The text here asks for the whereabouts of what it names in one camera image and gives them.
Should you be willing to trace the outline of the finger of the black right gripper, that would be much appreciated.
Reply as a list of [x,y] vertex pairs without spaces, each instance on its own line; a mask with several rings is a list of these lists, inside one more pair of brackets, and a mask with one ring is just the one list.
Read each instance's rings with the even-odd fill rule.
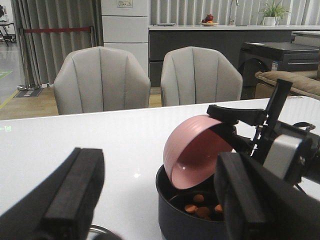
[[264,109],[238,109],[211,104],[208,106],[207,114],[221,122],[236,125],[239,121],[248,125],[261,125],[266,117]]
[[219,123],[209,129],[225,140],[238,153],[248,153],[252,150],[253,142],[251,139],[238,135],[234,125]]

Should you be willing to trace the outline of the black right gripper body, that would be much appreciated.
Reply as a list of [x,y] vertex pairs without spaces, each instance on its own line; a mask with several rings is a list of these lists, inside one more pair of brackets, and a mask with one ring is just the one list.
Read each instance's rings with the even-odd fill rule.
[[312,124],[299,122],[290,125],[278,120],[292,85],[291,82],[282,79],[276,81],[274,91],[265,109],[264,122],[256,128],[256,134],[253,139],[255,149],[253,149],[251,156],[246,157],[246,160],[255,162],[263,167],[272,143],[280,135],[288,135],[301,139],[309,138],[312,144],[302,171],[302,180],[302,177],[310,174],[311,170],[319,168],[320,137],[310,132],[314,129],[314,125]]

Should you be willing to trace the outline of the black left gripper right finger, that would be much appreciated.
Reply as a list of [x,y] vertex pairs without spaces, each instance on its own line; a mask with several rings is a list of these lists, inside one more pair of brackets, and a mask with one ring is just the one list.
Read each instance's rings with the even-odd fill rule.
[[220,153],[214,188],[231,240],[320,238],[320,202],[250,157]]

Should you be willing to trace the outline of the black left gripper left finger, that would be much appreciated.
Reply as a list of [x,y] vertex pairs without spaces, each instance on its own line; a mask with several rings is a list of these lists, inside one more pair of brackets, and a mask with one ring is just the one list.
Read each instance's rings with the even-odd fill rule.
[[101,149],[75,148],[0,217],[2,240],[85,240],[105,182]]

